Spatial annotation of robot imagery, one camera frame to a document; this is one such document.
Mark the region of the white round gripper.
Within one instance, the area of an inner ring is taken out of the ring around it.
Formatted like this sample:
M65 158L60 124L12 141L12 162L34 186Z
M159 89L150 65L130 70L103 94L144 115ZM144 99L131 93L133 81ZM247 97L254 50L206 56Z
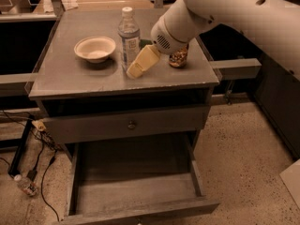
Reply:
M172 54L199 34L218 24L213 0L176 0L151 30L154 45L146 45L127 69L131 79L141 77L160 60L160 53Z

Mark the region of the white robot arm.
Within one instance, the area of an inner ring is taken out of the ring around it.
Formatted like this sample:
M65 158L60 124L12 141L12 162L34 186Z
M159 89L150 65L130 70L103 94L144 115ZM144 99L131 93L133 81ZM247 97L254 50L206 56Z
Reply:
M287 71L300 69L300 6L286 0L176 0L151 30L152 43L127 69L136 79L218 24L242 33Z

